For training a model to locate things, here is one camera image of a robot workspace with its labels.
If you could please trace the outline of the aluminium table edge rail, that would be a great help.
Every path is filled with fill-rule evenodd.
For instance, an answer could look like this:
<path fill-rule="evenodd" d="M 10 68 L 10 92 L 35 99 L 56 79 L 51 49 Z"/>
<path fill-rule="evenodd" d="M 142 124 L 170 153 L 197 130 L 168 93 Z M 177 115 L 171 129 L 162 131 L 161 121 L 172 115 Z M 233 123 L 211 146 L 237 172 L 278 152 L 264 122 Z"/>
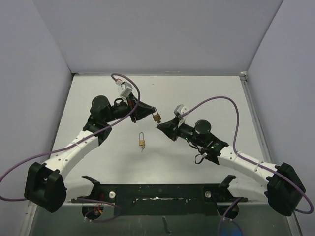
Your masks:
<path fill-rule="evenodd" d="M 261 126 L 258 114 L 254 106 L 252 95 L 250 93 L 250 88 L 248 86 L 247 71 L 240 72 L 240 80 L 241 80 L 242 88 L 243 88 L 243 91 L 247 100 L 247 104 L 251 113 L 251 117 L 254 123 L 255 131 L 258 137 L 258 141 L 259 141 L 260 149 L 262 151 L 263 158 L 265 161 L 272 163 L 273 159 L 270 156 L 270 151 L 266 143 L 265 135 L 263 133 L 262 126 Z M 287 222 L 288 222 L 288 226 L 291 231 L 291 234 L 293 236 L 302 236 L 301 228 L 299 226 L 295 213 L 292 214 L 291 217 L 287 218 Z"/>

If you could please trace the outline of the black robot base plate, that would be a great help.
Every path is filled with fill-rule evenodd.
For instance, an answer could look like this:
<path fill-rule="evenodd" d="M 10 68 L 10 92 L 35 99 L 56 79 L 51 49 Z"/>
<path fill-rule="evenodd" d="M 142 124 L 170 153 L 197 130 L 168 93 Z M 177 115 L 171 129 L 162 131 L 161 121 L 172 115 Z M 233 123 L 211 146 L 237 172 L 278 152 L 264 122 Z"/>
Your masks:
<path fill-rule="evenodd" d="M 227 176 L 222 183 L 206 184 L 101 184 L 85 177 L 93 185 L 87 196 L 73 203 L 97 204 L 82 208 L 84 216 L 96 220 L 104 205 L 113 206 L 114 216 L 183 216 L 223 214 L 227 205 L 236 200 L 228 190 L 235 176 Z"/>

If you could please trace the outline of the brass long-shackle padlock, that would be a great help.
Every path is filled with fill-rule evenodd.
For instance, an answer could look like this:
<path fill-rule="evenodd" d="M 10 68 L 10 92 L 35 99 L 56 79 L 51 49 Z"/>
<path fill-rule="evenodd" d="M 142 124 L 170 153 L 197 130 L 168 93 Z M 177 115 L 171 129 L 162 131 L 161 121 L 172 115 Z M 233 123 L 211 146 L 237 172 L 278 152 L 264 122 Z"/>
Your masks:
<path fill-rule="evenodd" d="M 145 139 L 144 139 L 144 133 L 143 132 L 139 133 L 139 146 L 140 147 L 145 146 Z"/>
<path fill-rule="evenodd" d="M 155 113 L 153 114 L 153 120 L 155 121 L 155 122 L 157 122 L 157 121 L 161 121 L 161 116 L 160 116 L 160 114 L 158 113 L 158 110 L 155 108 Z"/>

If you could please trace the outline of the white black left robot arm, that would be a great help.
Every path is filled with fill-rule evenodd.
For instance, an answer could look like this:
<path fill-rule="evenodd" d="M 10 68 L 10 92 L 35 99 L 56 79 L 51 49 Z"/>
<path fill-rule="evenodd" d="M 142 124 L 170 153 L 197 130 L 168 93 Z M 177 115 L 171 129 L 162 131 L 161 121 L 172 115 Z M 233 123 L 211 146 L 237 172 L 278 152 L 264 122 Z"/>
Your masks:
<path fill-rule="evenodd" d="M 66 181 L 67 175 L 107 139 L 112 131 L 110 122 L 130 117 L 136 123 L 155 111 L 155 107 L 138 101 L 133 94 L 126 99 L 117 98 L 113 105 L 106 96 L 95 97 L 88 121 L 78 136 L 44 163 L 35 162 L 29 167 L 25 198 L 51 213 L 77 197 L 84 197 L 89 202 L 98 200 L 100 189 L 94 186 L 91 178 L 83 176 L 77 181 Z"/>

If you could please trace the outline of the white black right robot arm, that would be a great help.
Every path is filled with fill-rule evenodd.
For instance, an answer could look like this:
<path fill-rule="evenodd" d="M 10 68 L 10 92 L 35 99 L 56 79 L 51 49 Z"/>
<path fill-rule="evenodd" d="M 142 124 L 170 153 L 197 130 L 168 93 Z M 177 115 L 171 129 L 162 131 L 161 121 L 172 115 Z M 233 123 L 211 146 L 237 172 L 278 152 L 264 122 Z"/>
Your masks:
<path fill-rule="evenodd" d="M 239 184 L 223 185 L 219 189 L 219 195 L 225 201 L 231 201 L 234 197 L 253 197 L 255 200 L 267 202 L 277 213 L 291 216 L 306 192 L 291 165 L 275 165 L 235 151 L 233 146 L 211 133 L 211 125 L 206 120 L 199 120 L 194 126 L 189 126 L 174 118 L 158 124 L 157 128 L 172 141 L 182 138 L 198 147 L 204 159 L 234 169 L 260 184 L 253 190 Z"/>

